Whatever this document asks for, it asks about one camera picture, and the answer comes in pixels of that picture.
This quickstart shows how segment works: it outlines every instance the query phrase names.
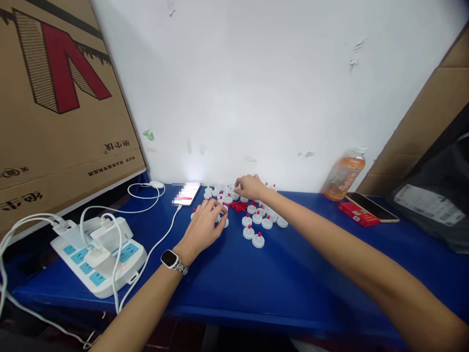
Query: blue table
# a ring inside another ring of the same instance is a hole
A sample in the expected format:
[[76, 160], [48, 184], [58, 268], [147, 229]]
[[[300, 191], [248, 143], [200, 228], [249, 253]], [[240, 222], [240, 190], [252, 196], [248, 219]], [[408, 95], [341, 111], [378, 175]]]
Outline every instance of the blue table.
[[[165, 234], [176, 210], [171, 205], [178, 188], [167, 185], [166, 194], [149, 211], [127, 215], [134, 239], [147, 251]], [[426, 285], [447, 307], [469, 322], [469, 256], [458, 255], [405, 219], [396, 224], [363, 228], [323, 195], [281, 192], [312, 209], [371, 246], [382, 251]], [[139, 195], [152, 196], [154, 189]], [[201, 190], [193, 205], [203, 201]], [[152, 200], [132, 198], [121, 209], [145, 209]], [[173, 230], [155, 249], [135, 293], [160, 265], [161, 253], [182, 238], [193, 207], [176, 216]], [[291, 226], [262, 231], [263, 249], [242, 236], [245, 214], [230, 209], [230, 225], [220, 239], [193, 263], [171, 300], [167, 314], [189, 317], [206, 324], [266, 329], [289, 335], [352, 338], [387, 347], [404, 343], [389, 320], [353, 283], [337, 272]], [[119, 291], [120, 298], [127, 291]], [[100, 300], [57, 260], [13, 292], [33, 306], [114, 311], [112, 298]]]

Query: watch face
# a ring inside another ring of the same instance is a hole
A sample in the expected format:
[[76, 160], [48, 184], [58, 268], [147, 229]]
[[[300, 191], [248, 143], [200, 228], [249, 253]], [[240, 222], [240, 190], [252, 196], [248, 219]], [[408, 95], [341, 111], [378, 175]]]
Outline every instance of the watch face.
[[161, 261], [167, 266], [171, 267], [176, 264], [177, 256], [170, 250], [167, 250], [161, 255]]

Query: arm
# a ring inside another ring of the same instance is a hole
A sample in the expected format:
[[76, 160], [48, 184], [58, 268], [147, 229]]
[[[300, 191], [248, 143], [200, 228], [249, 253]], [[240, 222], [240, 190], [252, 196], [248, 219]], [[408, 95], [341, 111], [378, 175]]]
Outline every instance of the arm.
[[[216, 216], [220, 213], [225, 215], [214, 229]], [[190, 266], [200, 252], [220, 237], [227, 216], [225, 207], [215, 199], [205, 200], [197, 207], [183, 239], [173, 249], [184, 266]], [[160, 321], [181, 279], [179, 272], [160, 265], [96, 341], [91, 351], [140, 352]]]
[[285, 218], [386, 314], [413, 351], [467, 351], [469, 327], [395, 261], [320, 215], [265, 187], [257, 175], [236, 181]]

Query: red box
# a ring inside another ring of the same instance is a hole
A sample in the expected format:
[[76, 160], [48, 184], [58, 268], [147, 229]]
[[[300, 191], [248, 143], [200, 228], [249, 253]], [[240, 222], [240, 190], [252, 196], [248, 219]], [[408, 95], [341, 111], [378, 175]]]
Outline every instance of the red box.
[[375, 226], [380, 223], [377, 217], [351, 202], [339, 204], [339, 210], [363, 227]]

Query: forearm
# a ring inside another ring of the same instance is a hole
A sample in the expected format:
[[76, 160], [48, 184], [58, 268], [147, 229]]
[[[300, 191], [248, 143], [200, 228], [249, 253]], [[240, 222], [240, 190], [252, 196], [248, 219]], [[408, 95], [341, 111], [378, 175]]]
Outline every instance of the forearm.
[[273, 190], [266, 189], [261, 200], [368, 294], [414, 351], [458, 351], [467, 346], [467, 325], [388, 256]]
[[[195, 256], [176, 246], [173, 251], [189, 266]], [[161, 319], [182, 276], [161, 264], [94, 344], [92, 352], [140, 352]]]

